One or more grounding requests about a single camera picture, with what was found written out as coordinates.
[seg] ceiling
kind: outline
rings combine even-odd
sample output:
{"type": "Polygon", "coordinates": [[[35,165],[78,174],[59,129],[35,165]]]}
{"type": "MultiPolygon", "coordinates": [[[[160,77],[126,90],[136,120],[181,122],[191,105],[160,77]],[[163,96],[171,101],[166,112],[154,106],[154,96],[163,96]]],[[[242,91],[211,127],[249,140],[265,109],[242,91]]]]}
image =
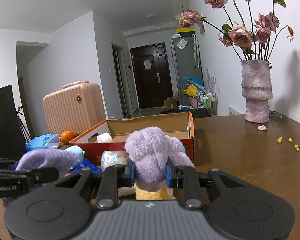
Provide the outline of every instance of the ceiling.
{"type": "Polygon", "coordinates": [[[128,31],[174,22],[181,4],[187,8],[189,0],[0,0],[0,29],[52,33],[94,10],[128,31]]]}

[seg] pink suitcase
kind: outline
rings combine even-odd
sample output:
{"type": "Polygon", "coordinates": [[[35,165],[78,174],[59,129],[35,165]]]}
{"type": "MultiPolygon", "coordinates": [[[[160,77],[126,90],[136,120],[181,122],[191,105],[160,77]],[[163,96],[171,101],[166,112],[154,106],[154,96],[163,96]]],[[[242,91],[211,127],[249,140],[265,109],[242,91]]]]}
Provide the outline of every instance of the pink suitcase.
{"type": "Polygon", "coordinates": [[[71,130],[79,135],[106,119],[98,84],[78,81],[43,98],[43,108],[51,133],[71,130]]]}

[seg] white tape roll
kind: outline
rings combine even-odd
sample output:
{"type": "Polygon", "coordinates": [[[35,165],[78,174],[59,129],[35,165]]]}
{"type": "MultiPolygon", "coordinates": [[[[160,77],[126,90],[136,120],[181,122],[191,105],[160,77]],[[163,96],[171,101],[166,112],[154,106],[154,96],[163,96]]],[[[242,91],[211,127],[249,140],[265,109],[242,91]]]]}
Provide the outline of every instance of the white tape roll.
{"type": "Polygon", "coordinates": [[[113,142],[111,135],[107,132],[97,136],[98,142],[113,142]]]}

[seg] suitcase handle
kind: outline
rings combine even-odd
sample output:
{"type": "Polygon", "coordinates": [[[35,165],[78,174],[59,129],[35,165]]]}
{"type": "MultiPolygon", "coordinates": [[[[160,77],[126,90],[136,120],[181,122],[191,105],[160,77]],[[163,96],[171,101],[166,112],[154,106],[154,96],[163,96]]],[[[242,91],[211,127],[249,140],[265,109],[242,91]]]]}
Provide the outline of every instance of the suitcase handle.
{"type": "Polygon", "coordinates": [[[90,82],[89,80],[73,82],[73,83],[66,84],[66,85],[62,86],[61,88],[57,89],[57,91],[65,89],[65,88],[73,87],[73,86],[78,85],[78,84],[89,83],[89,82],[90,82]]]}

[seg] cardboard shoe box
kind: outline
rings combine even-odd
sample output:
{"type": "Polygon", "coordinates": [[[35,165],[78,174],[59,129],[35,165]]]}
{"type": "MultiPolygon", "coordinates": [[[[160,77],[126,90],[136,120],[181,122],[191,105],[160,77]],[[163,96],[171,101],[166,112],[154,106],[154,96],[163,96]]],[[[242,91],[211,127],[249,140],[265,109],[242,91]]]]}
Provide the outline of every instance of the cardboard shoe box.
{"type": "Polygon", "coordinates": [[[125,141],[130,134],[151,126],[157,126],[165,134],[180,139],[187,155],[192,162],[194,161],[194,123],[191,112],[105,120],[74,138],[70,145],[81,147],[86,152],[86,158],[95,165],[100,165],[103,151],[124,150],[125,141]],[[97,135],[105,132],[111,135],[112,143],[96,141],[97,135]]]}
{"type": "Polygon", "coordinates": [[[178,106],[179,106],[179,98],[168,98],[164,100],[163,103],[164,110],[178,109],[178,106]]]}

